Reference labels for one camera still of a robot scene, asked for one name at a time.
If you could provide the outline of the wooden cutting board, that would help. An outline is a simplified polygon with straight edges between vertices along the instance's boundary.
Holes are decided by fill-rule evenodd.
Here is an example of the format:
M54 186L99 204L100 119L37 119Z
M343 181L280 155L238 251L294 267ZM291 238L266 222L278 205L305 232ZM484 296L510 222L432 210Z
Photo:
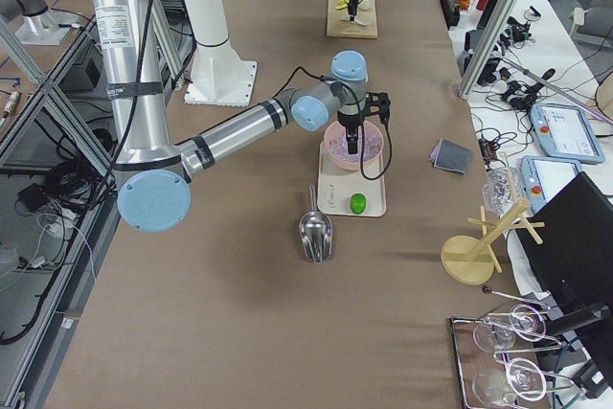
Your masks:
M328 0L327 3L327 37L345 37L345 38L364 38L377 39L378 28L376 18L375 0L372 0L372 8L368 11L362 11L357 7L357 15L355 17L367 21L372 21L373 25L361 27L356 24L351 24L345 20L348 15L348 8L337 11L335 6L339 0Z

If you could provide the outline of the wine glass rack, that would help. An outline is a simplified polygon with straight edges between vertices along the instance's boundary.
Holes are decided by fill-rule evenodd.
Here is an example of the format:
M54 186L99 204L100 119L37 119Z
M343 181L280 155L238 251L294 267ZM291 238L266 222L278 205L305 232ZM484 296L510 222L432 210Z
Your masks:
M588 397L577 379L536 361L539 352L569 351L547 330L548 310L521 300L504 311L448 320L462 408L536 408L564 395L570 400L559 407L574 408Z

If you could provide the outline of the wooden mug tree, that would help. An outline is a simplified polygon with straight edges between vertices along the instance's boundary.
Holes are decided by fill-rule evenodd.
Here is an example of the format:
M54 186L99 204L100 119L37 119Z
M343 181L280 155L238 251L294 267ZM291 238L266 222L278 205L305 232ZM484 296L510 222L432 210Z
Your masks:
M453 279L463 284L479 285L491 276L502 271L502 267L492 249L492 244L509 230L526 230L537 244L543 239L537 233L543 222L531 223L525 216L530 208L527 197L517 199L511 208L499 216L481 207L481 217L473 222L482 228L482 236L455 236L447 239L441 250L443 268Z

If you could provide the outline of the mint green bowl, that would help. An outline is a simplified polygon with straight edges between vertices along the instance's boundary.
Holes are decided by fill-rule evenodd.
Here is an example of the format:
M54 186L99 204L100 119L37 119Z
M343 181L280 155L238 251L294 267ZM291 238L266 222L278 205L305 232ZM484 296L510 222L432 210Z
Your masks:
M341 88L342 85L341 85L341 82L340 82L338 76L336 74L334 74L334 73L332 73L332 76L334 77L334 86L338 87L338 88Z

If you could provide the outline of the grey folded cloth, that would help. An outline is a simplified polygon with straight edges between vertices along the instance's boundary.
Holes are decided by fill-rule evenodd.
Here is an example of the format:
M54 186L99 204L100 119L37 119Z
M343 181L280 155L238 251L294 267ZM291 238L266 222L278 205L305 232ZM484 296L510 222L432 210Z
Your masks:
M446 139L440 139L429 155L434 168L465 175L474 151Z

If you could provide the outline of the black monitor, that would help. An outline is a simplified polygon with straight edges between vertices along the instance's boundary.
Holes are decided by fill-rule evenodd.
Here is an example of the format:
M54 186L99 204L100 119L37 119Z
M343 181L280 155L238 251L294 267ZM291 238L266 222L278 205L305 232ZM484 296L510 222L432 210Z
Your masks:
M612 305L612 203L582 172L532 218L540 244L517 232L539 285L564 309Z

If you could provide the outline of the blue teach pendant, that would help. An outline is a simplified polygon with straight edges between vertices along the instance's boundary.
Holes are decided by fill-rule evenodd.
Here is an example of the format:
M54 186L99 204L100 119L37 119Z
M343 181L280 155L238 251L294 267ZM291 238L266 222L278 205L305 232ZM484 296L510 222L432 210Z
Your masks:
M538 212L564 189L580 172L579 161L526 155L520 162L520 174L532 211Z
M580 109L539 102L532 106L530 119L537 142L546 155L585 164L605 161L596 135Z

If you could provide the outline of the aluminium frame post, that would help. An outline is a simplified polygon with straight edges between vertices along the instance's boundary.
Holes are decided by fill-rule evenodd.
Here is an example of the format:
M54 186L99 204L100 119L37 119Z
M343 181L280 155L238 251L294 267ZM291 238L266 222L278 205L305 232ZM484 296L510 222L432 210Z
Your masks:
M480 77L516 1L498 0L459 85L458 96L461 99L467 99L477 79Z

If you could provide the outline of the beige serving tray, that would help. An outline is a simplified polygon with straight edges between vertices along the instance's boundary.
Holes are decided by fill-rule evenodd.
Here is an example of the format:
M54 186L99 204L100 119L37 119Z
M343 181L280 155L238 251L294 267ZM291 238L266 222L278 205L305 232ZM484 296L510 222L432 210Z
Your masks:
M351 199L358 193L366 198L365 209L361 213L355 213L351 208ZM362 176L360 170L339 168L332 162L322 142L319 147L317 206L328 215L383 216L387 211L384 177L369 181Z

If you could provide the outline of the metal ice scoop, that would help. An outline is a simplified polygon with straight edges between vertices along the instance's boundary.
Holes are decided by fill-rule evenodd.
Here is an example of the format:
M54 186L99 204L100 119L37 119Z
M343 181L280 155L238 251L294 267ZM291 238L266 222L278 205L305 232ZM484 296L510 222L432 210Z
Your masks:
M299 234L306 257L313 263L322 263L331 258L333 226L330 218L317 207L316 190L308 186L310 210L299 222Z

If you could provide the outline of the pile of clear ice cubes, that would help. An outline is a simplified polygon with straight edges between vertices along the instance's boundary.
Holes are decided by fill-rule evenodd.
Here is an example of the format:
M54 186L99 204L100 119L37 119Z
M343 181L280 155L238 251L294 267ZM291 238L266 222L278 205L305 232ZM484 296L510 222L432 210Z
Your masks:
M347 152L346 130L340 124L332 124L325 134L325 142L330 155L343 162L358 163L361 152L363 160L374 159L383 147L381 133L372 124L364 124L364 129L358 129L358 153L349 155Z

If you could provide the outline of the clear glass mug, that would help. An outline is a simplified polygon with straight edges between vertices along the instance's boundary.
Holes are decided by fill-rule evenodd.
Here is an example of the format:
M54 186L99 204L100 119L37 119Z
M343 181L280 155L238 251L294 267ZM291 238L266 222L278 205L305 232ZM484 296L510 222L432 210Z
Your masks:
M486 209L499 216L506 213L517 199L526 197L519 172L511 167L488 171L482 195Z

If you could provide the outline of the white ceramic spoon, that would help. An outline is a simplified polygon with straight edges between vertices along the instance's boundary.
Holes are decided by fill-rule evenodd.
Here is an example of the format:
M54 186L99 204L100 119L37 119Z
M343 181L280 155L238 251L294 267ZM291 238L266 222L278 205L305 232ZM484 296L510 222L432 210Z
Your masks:
M347 18L345 18L345 20L347 22L351 23L351 24L356 24L356 25L361 26L361 27L368 27L368 26L373 25L372 21L367 21L367 20L359 19L357 17L350 17L350 16L348 16Z

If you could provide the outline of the green lime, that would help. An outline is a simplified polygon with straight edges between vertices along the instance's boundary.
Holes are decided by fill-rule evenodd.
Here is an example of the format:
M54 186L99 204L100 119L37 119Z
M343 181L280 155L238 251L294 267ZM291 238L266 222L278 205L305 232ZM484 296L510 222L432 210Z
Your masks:
M350 210L355 215L362 215L367 208L367 197L363 193L354 193L350 198Z

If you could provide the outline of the pink bowl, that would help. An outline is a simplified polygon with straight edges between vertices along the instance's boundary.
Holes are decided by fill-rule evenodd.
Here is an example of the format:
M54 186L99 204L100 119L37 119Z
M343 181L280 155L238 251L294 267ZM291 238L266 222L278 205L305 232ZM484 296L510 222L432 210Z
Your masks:
M370 122L365 122L363 128L358 129L357 153L349 153L346 129L338 122L327 127L324 133L325 151L332 163L340 169L359 170L360 160L363 160L363 166L366 167L380 158L384 147L382 133Z

